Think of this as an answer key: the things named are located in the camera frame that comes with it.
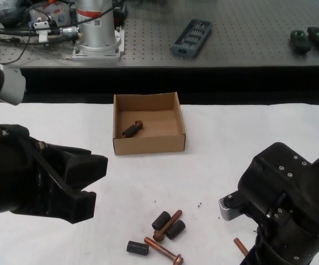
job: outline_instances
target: black rubber cylinder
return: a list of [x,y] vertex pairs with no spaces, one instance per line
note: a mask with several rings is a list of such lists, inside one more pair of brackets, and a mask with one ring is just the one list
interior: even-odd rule
[[170,221],[170,219],[171,219],[171,215],[169,213],[167,213],[166,211],[164,211],[156,219],[156,221],[154,221],[152,223],[153,229],[159,231],[160,229],[162,229],[166,225],[166,223],[168,223]]
[[126,251],[130,253],[138,254],[138,255],[147,256],[148,248],[149,248],[149,245],[147,244],[129,241],[129,243],[127,243]]
[[127,128],[125,131],[123,131],[122,135],[125,135],[126,138],[133,137],[138,132],[138,127],[136,125],[132,125],[129,128]]
[[166,236],[173,240],[175,239],[183,230],[185,229],[185,223],[178,220],[174,225],[172,225],[166,232]]

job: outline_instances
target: cable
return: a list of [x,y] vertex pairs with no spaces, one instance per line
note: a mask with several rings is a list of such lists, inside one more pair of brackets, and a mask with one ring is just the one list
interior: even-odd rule
[[11,61],[11,62],[3,62],[3,63],[1,63],[1,64],[2,64],[2,65],[10,65],[10,64],[12,64],[12,63],[17,62],[18,60],[20,60],[21,57],[22,57],[22,55],[25,53],[25,50],[27,49],[30,40],[31,40],[31,35],[29,35],[28,40],[27,40],[27,43],[26,43],[26,45],[25,45],[25,48],[23,48],[21,54],[18,56],[18,58],[17,58],[16,60],[13,60],[13,61]]
[[34,5],[33,5],[33,3],[32,3],[31,0],[27,0],[27,2],[30,3],[31,7],[33,7],[33,8],[30,9],[30,10],[34,10],[34,11],[36,11],[36,12],[42,13],[43,15],[45,15],[45,16],[47,17],[48,22],[51,21],[49,15],[48,15],[47,13],[45,13],[43,10],[36,9],[37,7],[34,7]]
[[[81,21],[81,22],[72,23],[72,24],[70,24],[70,25],[54,26],[54,27],[51,27],[51,28],[41,28],[41,29],[38,29],[38,30],[55,30],[55,29],[62,29],[62,28],[68,28],[68,27],[75,27],[75,26],[81,25],[81,24],[83,24],[83,23],[87,23],[87,22],[96,20],[96,19],[101,18],[102,16],[108,14],[109,12],[111,12],[115,7],[117,7],[118,5],[122,4],[123,1],[124,1],[124,0],[118,0],[118,3],[117,3],[117,4],[115,4],[114,6],[112,6],[111,8],[107,9],[105,12],[103,12],[102,14],[100,14],[100,15],[94,17],[94,18],[86,19],[86,20]],[[41,4],[39,4],[39,5],[38,5],[38,4],[37,4],[37,5],[33,5],[33,8],[31,8],[31,7],[28,8],[28,9],[26,10],[26,12],[29,11],[29,10],[31,10],[31,9],[37,8],[37,7],[39,7],[40,5],[41,5]],[[13,60],[13,61],[11,61],[11,62],[1,63],[2,65],[9,65],[9,64],[14,63],[14,62],[17,62],[18,60],[21,59],[21,57],[23,56],[23,53],[25,52],[25,50],[27,49],[27,47],[30,45],[30,41],[31,41],[31,37],[32,37],[32,32],[31,32],[31,31],[32,31],[32,28],[30,27],[30,28],[29,28],[29,32],[28,32],[28,33],[29,33],[29,34],[28,34],[28,36],[29,36],[29,37],[28,37],[28,40],[27,40],[27,42],[26,42],[26,45],[25,45],[24,49],[22,50],[21,54],[19,55],[19,57],[18,57],[16,60]]]
[[[78,26],[78,25],[81,25],[81,24],[84,24],[84,23],[87,23],[87,22],[90,22],[90,21],[93,21],[95,19],[98,19],[98,18],[101,18],[102,16],[108,14],[109,12],[111,12],[114,8],[116,8],[117,6],[121,5],[123,3],[124,0],[118,0],[118,3],[115,4],[114,6],[112,6],[111,8],[107,9],[105,12],[103,12],[102,14],[94,17],[94,18],[90,18],[90,19],[86,19],[84,21],[81,21],[81,22],[76,22],[76,23],[71,23],[69,25],[65,25],[65,26],[53,26],[51,28],[41,28],[41,29],[38,29],[38,30],[55,30],[55,29],[62,29],[62,28],[68,28],[68,27],[75,27],[75,26]],[[3,33],[1,32],[0,34],[3,34],[3,35],[13,35],[13,34],[7,34],[7,33]]]

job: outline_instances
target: black cable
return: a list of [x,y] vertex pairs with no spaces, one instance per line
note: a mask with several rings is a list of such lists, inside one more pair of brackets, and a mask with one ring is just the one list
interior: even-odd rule
[[[46,42],[42,42],[42,43],[29,43],[29,45],[47,45],[47,44],[55,44],[55,43],[64,43],[64,42],[67,42],[67,41],[73,41],[73,40],[76,40],[75,37],[58,37],[57,39],[55,40],[50,40],[50,41],[46,41]],[[24,43],[16,43],[16,42],[13,42],[11,39],[0,39],[0,42],[2,43],[9,43],[9,44],[15,44],[15,45],[20,45],[20,44],[24,44]]]
[[17,62],[18,60],[20,60],[21,57],[22,57],[22,55],[25,53],[25,50],[27,49],[30,40],[31,40],[31,35],[29,35],[28,40],[27,40],[27,43],[26,43],[26,45],[25,45],[25,48],[23,48],[21,54],[18,56],[18,58],[17,58],[16,60],[13,60],[13,61],[11,61],[11,62],[3,62],[3,63],[1,63],[1,64],[2,64],[2,65],[10,65],[10,64],[12,64],[12,63]]
[[[94,18],[86,19],[86,20],[84,20],[84,21],[77,22],[77,23],[72,23],[72,24],[67,25],[67,26],[54,26],[54,27],[51,27],[51,28],[41,28],[41,29],[38,29],[38,30],[55,30],[55,29],[61,29],[61,28],[67,28],[67,27],[75,27],[75,26],[78,26],[78,25],[81,25],[81,24],[83,24],[83,23],[87,23],[87,22],[96,20],[96,19],[98,19],[98,18],[101,18],[102,16],[104,16],[104,15],[108,14],[109,12],[111,12],[115,7],[117,7],[118,5],[122,4],[122,2],[123,2],[123,0],[119,0],[116,5],[112,6],[111,8],[107,9],[105,12],[103,12],[102,14],[100,14],[100,15],[94,17]],[[22,51],[21,54],[19,55],[19,57],[18,57],[16,60],[13,60],[13,61],[11,61],[11,62],[2,63],[2,65],[9,65],[9,64],[14,63],[14,62],[17,62],[18,60],[21,59],[21,57],[23,56],[23,53],[25,52],[25,50],[27,49],[27,47],[30,45],[30,40],[31,40],[31,37],[32,37],[31,31],[32,31],[32,28],[30,27],[30,28],[29,28],[29,37],[28,37],[27,43],[26,43],[26,45],[25,45],[23,51]]]
[[14,62],[17,62],[18,60],[21,59],[23,53],[25,52],[25,50],[27,49],[28,45],[29,45],[29,42],[31,40],[31,31],[32,31],[32,28],[29,29],[29,37],[28,37],[28,40],[27,40],[27,43],[24,47],[24,49],[22,50],[21,54],[18,56],[17,59],[13,60],[13,61],[10,61],[10,62],[3,62],[3,63],[0,63],[1,65],[9,65],[11,63],[14,63]]
[[[41,28],[41,29],[38,29],[38,30],[55,30],[55,29],[62,29],[62,28],[68,28],[68,27],[75,27],[75,26],[78,26],[78,25],[81,25],[81,24],[84,24],[84,23],[87,23],[87,22],[90,22],[90,21],[93,21],[95,19],[98,19],[98,18],[101,18],[102,16],[108,14],[109,12],[111,12],[114,8],[116,8],[117,6],[121,5],[123,3],[124,0],[119,0],[117,4],[115,4],[114,6],[112,6],[111,8],[107,9],[105,12],[103,12],[102,14],[94,17],[94,18],[90,18],[90,19],[86,19],[84,21],[81,21],[81,22],[76,22],[76,23],[71,23],[69,25],[65,25],[65,26],[53,26],[51,28]],[[0,34],[3,34],[3,35],[13,35],[13,34],[7,34],[5,32],[1,32]]]
[[33,5],[33,3],[32,3],[31,0],[27,0],[27,2],[31,5],[31,7],[33,7],[33,8],[30,9],[30,10],[34,10],[34,11],[36,11],[36,12],[42,13],[43,15],[45,15],[45,16],[47,17],[48,22],[51,21],[49,15],[48,15],[47,13],[45,13],[43,10],[36,9],[37,7],[34,7],[34,5]]

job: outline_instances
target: copper bolt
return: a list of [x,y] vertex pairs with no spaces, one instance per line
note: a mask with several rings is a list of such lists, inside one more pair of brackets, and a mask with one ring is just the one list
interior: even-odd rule
[[138,130],[140,130],[143,127],[143,122],[140,120],[137,120],[137,121],[135,121],[135,126],[137,127]]
[[243,253],[243,255],[246,257],[249,253],[248,249],[243,245],[242,241],[239,240],[239,238],[235,238],[233,242],[237,245],[239,250]]
[[165,255],[167,258],[171,259],[173,261],[173,265],[181,265],[184,262],[184,259],[182,255],[174,255],[171,251],[166,250],[164,247],[161,245],[157,244],[154,242],[154,240],[145,237],[145,243],[148,244],[149,246],[153,247],[155,250],[157,250],[159,253],[162,255]]
[[153,239],[156,240],[157,242],[163,241],[164,235],[167,232],[167,230],[179,219],[182,213],[183,213],[182,210],[178,210],[161,230],[159,231],[156,230],[153,233]]

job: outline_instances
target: cardboard box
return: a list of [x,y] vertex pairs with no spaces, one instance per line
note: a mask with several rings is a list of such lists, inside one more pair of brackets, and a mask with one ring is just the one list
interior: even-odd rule
[[[181,152],[185,128],[177,93],[114,95],[113,145],[116,155]],[[142,120],[143,129],[132,138],[122,132]]]

